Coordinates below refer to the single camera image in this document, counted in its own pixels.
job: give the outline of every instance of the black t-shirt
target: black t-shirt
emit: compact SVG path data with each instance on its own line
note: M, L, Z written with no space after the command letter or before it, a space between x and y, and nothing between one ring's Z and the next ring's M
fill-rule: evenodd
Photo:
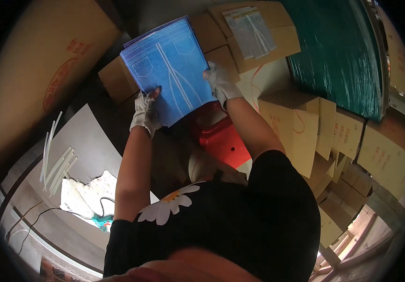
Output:
M104 277L187 247L224 257L263 281L307 282L320 242L320 213L305 180L279 151L254 161L248 187L208 181L184 187L115 220Z

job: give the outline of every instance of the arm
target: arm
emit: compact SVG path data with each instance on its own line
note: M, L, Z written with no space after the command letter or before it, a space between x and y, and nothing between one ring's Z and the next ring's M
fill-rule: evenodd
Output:
M160 87L149 95L140 92L135 99L135 114L116 182L114 220L133 222L138 212L150 204L151 140L161 127L152 106L159 94Z
M278 136L245 98L228 99L226 107L253 161L268 150L278 150L285 154L284 146Z
M116 219L133 222L137 213L150 204L150 163L152 144L142 126L131 129L118 172L115 190Z
M210 69L203 72L224 110L227 110L233 125L243 140L253 161L268 150L285 154L284 146L273 129L243 98L240 89L230 82L223 69L209 62Z

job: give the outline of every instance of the green plastic wrap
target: green plastic wrap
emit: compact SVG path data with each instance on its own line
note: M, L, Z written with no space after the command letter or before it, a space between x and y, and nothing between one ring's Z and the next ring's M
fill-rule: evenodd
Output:
M382 118L382 77L374 31L359 0L281 0L301 52L289 57L297 84L366 118Z

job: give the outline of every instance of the black cord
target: black cord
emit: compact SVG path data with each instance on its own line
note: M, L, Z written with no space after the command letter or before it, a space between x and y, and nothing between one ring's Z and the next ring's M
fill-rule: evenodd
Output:
M113 203L115 203L115 200L110 199L110 198L108 198L108 197L101 197L101 198L99 199L100 207L102 208L102 216L101 216L101 217L104 217L105 212L104 212L104 206L102 205L102 199L110 200L110 201L112 201Z
M21 244L21 249L19 250L19 252L18 252L16 255L19 255L19 254L21 253L21 251L23 250L24 242L26 241L27 237L29 237L30 230L32 229L33 225L35 225L35 223L38 221L38 219L40 219L40 216L41 216L43 213L48 212L48 211L53 210L53 209L59 209L59 210L61 210L61 211L65 211L64 209L60 209L60 208L49 208L49 209L47 209L47 210L41 212L41 213L38 215L38 217L36 218L36 221L35 221L32 225L30 225L29 232L27 232L27 236L24 238L23 243ZM82 216L82 215L80 215L80 214L78 214L78 213L75 213L75 212L70 212L70 211L66 211L66 212L69 212L69 213L78 215L79 217L81 217L81 218L83 218L83 219L87 219L87 220L91 220L91 219L92 219L92 218L90 218L90 217L84 217L84 216Z

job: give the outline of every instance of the orange string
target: orange string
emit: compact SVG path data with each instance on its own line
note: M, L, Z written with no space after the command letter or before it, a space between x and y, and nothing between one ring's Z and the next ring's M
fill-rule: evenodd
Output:
M296 113L296 115L298 116L299 120L302 122L302 131L301 131L301 132L298 132L298 131L295 130L295 128L293 128L293 130L294 130L296 133L301 134L301 133L303 133L304 130L306 129L306 125L304 124L304 121L302 121L302 119L301 119L301 117L299 116L297 110L295 110L295 113Z
M262 94L262 90L260 90L260 88L259 87L257 87L256 85L254 85L253 83L252 83L252 80L254 79L254 76L256 76L256 74L260 71L260 69L263 67L263 65L261 65L260 67L258 67L257 68L257 70L256 70L256 72L252 75L252 77L251 77L251 99L252 99L252 104L254 105L254 107L256 108L256 111L258 112L258 113L260 113L260 111L259 111L259 108L257 107L257 105L256 105L256 102L254 101L254 96L253 96L253 94L252 94L252 88L254 87L254 88L256 88L256 89L258 89L259 90L259 92L260 92L260 94Z

